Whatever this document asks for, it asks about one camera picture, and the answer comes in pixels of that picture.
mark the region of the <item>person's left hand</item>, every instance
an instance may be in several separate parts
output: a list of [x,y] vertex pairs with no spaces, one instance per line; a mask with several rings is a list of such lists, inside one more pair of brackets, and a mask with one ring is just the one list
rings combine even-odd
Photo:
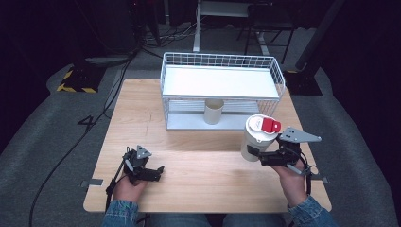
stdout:
[[135,185],[132,185],[128,176],[122,178],[114,189],[113,200],[138,202],[148,182],[136,181]]

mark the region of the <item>denim sleeve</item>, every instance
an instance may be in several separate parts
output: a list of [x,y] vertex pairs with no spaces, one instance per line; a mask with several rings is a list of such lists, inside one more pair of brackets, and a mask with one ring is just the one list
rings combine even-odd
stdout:
[[102,227],[136,226],[138,204],[131,201],[112,201],[103,219]]
[[311,196],[301,204],[289,208],[294,223],[300,227],[339,226],[328,211],[322,208]]

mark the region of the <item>person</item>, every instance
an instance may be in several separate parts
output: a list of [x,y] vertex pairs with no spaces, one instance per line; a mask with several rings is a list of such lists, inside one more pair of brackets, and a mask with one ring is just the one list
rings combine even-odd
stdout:
[[[302,162],[295,167],[302,169]],[[280,177],[280,184],[288,201],[288,211],[297,226],[338,226],[330,213],[321,207],[305,191],[305,177],[283,166],[272,166]],[[136,226],[138,200],[148,182],[137,181],[131,184],[128,177],[122,176],[113,192],[103,219],[102,226]],[[223,226],[284,226],[285,222],[278,214],[228,214]],[[150,226],[190,226],[210,227],[203,214],[153,214],[149,219]]]

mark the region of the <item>gray carpet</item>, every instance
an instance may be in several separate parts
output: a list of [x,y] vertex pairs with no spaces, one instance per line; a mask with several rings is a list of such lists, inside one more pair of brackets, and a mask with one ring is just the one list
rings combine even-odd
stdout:
[[[245,36],[236,41],[239,30],[226,27],[202,33],[200,52],[242,54]],[[298,29],[282,70],[294,69],[314,30]],[[149,50],[158,54],[192,52],[193,36],[165,47]],[[270,48],[281,59],[283,48]],[[257,46],[250,54],[260,55]],[[162,60],[140,52],[125,78],[157,79]],[[47,82],[51,95],[32,113],[0,156],[0,226],[27,226],[35,195],[58,161],[85,133],[77,123],[88,115],[97,118],[113,96],[122,66],[108,68],[97,94],[56,92],[71,65],[66,65]],[[311,149],[332,201],[332,215],[340,226],[398,226],[390,188],[372,158],[357,127],[333,98],[330,81],[323,70],[315,76],[323,96],[293,96],[304,130],[322,137]],[[113,106],[106,112],[113,115]],[[62,161],[40,194],[33,226],[99,226],[103,214],[83,209],[86,191],[79,185],[95,169],[110,119],[101,116],[97,124]]]

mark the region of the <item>wire rack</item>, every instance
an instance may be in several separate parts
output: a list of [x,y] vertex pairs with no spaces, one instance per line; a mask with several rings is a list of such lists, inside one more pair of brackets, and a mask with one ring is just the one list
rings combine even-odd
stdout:
[[[270,83],[260,87],[262,81]],[[166,52],[160,83],[168,130],[242,131],[250,115],[272,116],[286,89],[277,60],[268,56]],[[222,120],[216,125],[202,120],[206,98],[224,99]]]

